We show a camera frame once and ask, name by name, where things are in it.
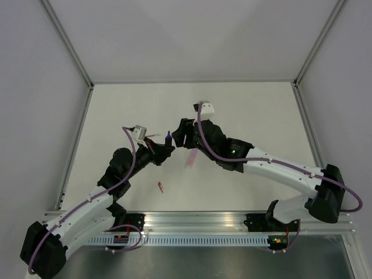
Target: pink object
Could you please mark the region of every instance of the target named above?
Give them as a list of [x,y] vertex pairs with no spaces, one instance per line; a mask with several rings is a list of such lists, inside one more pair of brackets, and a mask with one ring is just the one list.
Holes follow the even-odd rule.
[[187,168],[192,168],[192,165],[194,164],[196,154],[198,153],[198,150],[195,148],[190,152],[190,155],[187,159],[186,167]]

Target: metal profile beam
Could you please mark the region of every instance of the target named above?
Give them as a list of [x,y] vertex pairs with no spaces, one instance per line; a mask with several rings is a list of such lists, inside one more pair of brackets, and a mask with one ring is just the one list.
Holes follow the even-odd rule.
[[326,163],[321,154],[319,143],[316,138],[312,122],[310,121],[309,114],[307,112],[305,102],[303,100],[303,96],[298,86],[294,82],[291,83],[291,85],[292,85],[292,89],[293,89],[295,99],[297,102],[297,107],[298,107],[298,110],[301,116],[302,124],[303,124],[303,127],[305,128],[307,141],[309,142],[310,150],[312,152],[315,165],[317,167],[321,167],[322,169],[324,169],[326,167]]
[[65,169],[63,171],[63,176],[62,176],[62,181],[61,181],[61,184],[60,184],[60,187],[59,187],[59,196],[58,196],[58,199],[57,199],[55,207],[54,207],[54,209],[56,209],[56,210],[59,210],[60,206],[62,205],[62,201],[63,201],[63,197],[65,195],[67,183],[69,182],[69,177],[70,177],[70,174],[71,174],[72,165],[73,165],[73,162],[74,162],[74,159],[75,159],[78,143],[79,143],[79,140],[80,140],[80,137],[81,137],[81,132],[83,131],[85,118],[87,117],[89,104],[91,102],[91,98],[92,98],[92,94],[93,94],[93,89],[94,89],[94,87],[91,87],[91,88],[88,89],[87,99],[85,101],[83,109],[81,110],[80,117],[78,118],[79,125],[77,126],[76,131],[75,131],[74,141],[73,141],[73,144],[72,144],[72,146],[70,148],[70,151],[69,151],[69,157],[68,157],[67,163],[65,165]]
[[303,79],[304,75],[306,74],[309,66],[311,65],[312,61],[314,60],[316,54],[318,53],[320,47],[322,46],[326,36],[328,35],[329,30],[335,23],[337,17],[339,16],[342,8],[345,6],[348,0],[338,0],[336,5],[334,6],[330,16],[328,17],[323,29],[321,30],[317,40],[315,41],[313,47],[311,48],[304,64],[302,65],[300,72],[295,79],[295,84],[299,84]]
[[[46,212],[43,221],[50,221],[64,211]],[[151,235],[258,235],[249,232],[243,223],[247,213],[232,212],[128,212],[145,214],[144,233]],[[264,232],[277,235],[277,232]],[[314,218],[301,220],[302,235],[355,234],[349,214],[340,214],[336,224],[327,224]]]
[[371,270],[364,254],[359,236],[343,235],[342,236],[350,260],[351,268],[356,279],[371,279]]
[[121,80],[121,81],[95,81],[94,84],[162,84],[162,83],[290,83],[293,78],[267,78],[267,79],[218,79],[218,80]]
[[85,83],[88,85],[89,88],[93,87],[93,83],[89,78],[87,71],[85,70],[79,56],[77,55],[74,46],[72,46],[71,41],[69,40],[61,22],[59,21],[57,14],[53,10],[52,5],[50,4],[49,0],[38,0],[41,7],[43,8],[45,14],[48,16],[49,20],[51,21],[54,29],[57,32],[58,37],[62,41],[63,45],[65,46],[67,53],[70,55],[72,62],[74,63],[77,71],[80,73],[82,78],[84,79]]

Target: white table surface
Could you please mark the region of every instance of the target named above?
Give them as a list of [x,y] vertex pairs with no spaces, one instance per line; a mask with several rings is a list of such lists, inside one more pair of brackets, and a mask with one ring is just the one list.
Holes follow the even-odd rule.
[[[177,129],[181,118],[195,118],[192,105],[210,101],[212,121],[238,138],[283,159],[313,166],[314,161],[290,83],[173,83],[96,85],[74,159],[62,210],[96,186],[113,152],[130,143],[122,126],[136,124],[148,134]],[[177,148],[161,167],[150,164],[130,180],[119,200],[127,210],[266,210],[275,199],[299,192],[263,177],[223,170],[198,152]],[[164,194],[158,182],[161,181]]]

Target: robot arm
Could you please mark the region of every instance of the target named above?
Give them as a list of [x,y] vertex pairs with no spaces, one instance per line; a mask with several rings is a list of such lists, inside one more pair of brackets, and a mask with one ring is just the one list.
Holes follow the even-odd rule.
[[177,147],[198,148],[225,170],[257,174],[302,193],[287,201],[270,204],[266,221],[272,228],[283,228],[293,220],[309,216],[326,223],[338,221],[345,190],[321,179],[324,176],[343,184],[337,167],[328,165],[321,169],[299,165],[265,153],[240,139],[227,138],[221,128],[209,120],[214,114],[209,102],[197,103],[194,108],[200,112],[201,122],[181,120],[179,128],[172,133]]
[[145,136],[146,128],[135,126],[129,130],[132,139],[139,143],[139,148],[128,179],[124,181],[131,169],[133,155],[129,149],[120,148],[114,152],[98,185],[78,206],[46,224],[35,222],[28,228],[20,257],[29,266],[32,264],[32,270],[41,278],[53,278],[66,260],[91,238],[124,224],[126,210],[116,201],[131,187],[128,180],[149,163],[160,166],[175,150],[169,137],[161,145]]

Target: purple cable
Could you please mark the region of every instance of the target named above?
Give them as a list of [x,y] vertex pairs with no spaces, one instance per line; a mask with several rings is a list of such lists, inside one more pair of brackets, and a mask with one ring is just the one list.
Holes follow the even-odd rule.
[[[201,118],[201,112],[202,112],[202,106],[203,106],[203,103],[200,102],[199,103],[199,107],[198,107],[198,128],[199,128],[199,133],[200,133],[200,136],[202,137],[202,140],[203,140],[203,143],[204,143],[204,146],[206,147],[206,149],[208,149],[209,153],[211,153],[216,159],[218,160],[221,160],[221,161],[224,161],[224,162],[248,162],[248,161],[262,161],[262,162],[268,162],[269,159],[268,158],[239,158],[239,159],[228,159],[228,158],[223,158],[219,155],[217,155],[212,149],[211,147],[209,146],[205,136],[204,136],[204,132],[202,130],[202,118]],[[288,163],[285,163],[285,162],[282,162],[282,161],[279,161],[279,160],[272,160],[273,163],[276,163],[276,164],[280,164],[282,166],[285,166],[285,167],[289,167],[290,169],[293,169],[293,170],[296,170],[296,171],[299,171],[305,175],[308,175],[308,176],[311,176],[311,172],[307,171],[307,170],[304,170],[304,169],[301,169],[300,167],[296,167],[296,166],[293,166],[291,164],[288,164]],[[315,175],[316,178],[319,178],[321,180],[324,180],[324,181],[328,181],[336,186],[339,186],[340,188],[344,189],[346,192],[349,192],[352,196],[354,196],[354,198],[356,198],[356,200],[358,201],[358,206],[354,209],[341,209],[340,212],[357,212],[359,211],[362,207],[363,207],[363,201],[362,199],[360,198],[360,196],[358,196],[358,194],[356,192],[354,192],[353,190],[351,190],[350,188],[346,187],[345,185],[342,185],[341,183],[333,180],[333,179],[330,179],[330,178],[327,178],[327,177],[323,177],[323,176],[320,176],[318,174]]]
[[282,250],[275,250],[275,253],[281,253],[281,252],[283,252],[283,250],[288,251],[293,246],[293,244],[296,242],[296,240],[298,239],[298,235],[300,234],[300,231],[301,231],[301,220],[298,219],[298,229],[297,229],[297,232],[296,232],[296,235],[295,235],[295,238],[293,239],[293,241],[288,245],[287,248],[282,249]]
[[[133,139],[131,138],[129,132],[127,131],[128,129],[126,127],[123,127],[123,131],[125,132],[125,134],[127,135],[129,141],[130,141],[130,145],[132,146],[132,155],[133,155],[133,160],[132,160],[132,165],[130,166],[130,169],[127,173],[127,175],[121,180],[119,181],[117,184],[115,184],[113,187],[107,189],[107,190],[104,190],[102,191],[101,193],[98,193],[96,194],[95,196],[93,196],[91,198],[91,200],[94,200],[96,198],[98,198],[99,196],[102,196],[104,195],[105,193],[108,193],[109,191],[115,189],[116,187],[118,187],[119,185],[121,185],[123,182],[125,182],[130,174],[132,173],[133,169],[134,169],[134,165],[135,165],[135,146],[134,146],[134,142],[133,142]],[[89,203],[88,200],[82,202],[81,204],[77,205],[74,209],[72,209],[70,212],[68,212],[64,218],[62,218],[59,223],[62,224],[63,222],[66,221],[67,218],[69,218],[73,213],[75,213],[76,211],[78,211],[80,208],[82,208],[84,205],[86,205],[87,203]],[[33,272],[33,269],[32,269],[32,266],[33,266],[33,263],[35,261],[35,257],[37,255],[37,253],[39,252],[40,250],[40,247],[41,245],[43,245],[43,243],[45,242],[45,240],[48,238],[48,236],[50,236],[52,234],[52,232],[57,228],[57,225],[54,225],[46,234],[45,236],[42,238],[42,240],[39,242],[39,244],[36,246],[36,249],[30,259],[30,262],[28,264],[28,273],[30,273],[31,275],[35,274],[35,272]]]
[[138,233],[139,233],[139,239],[138,239],[138,241],[133,246],[131,246],[129,248],[118,249],[118,250],[115,250],[115,252],[125,252],[125,251],[134,250],[141,243],[141,240],[142,240],[141,230],[139,230],[139,228],[137,228],[136,226],[131,225],[131,224],[125,224],[125,225],[120,225],[120,226],[112,227],[112,228],[109,228],[106,231],[112,231],[112,230],[115,230],[116,228],[123,228],[123,227],[130,227],[130,228],[133,228],[136,231],[138,231]]

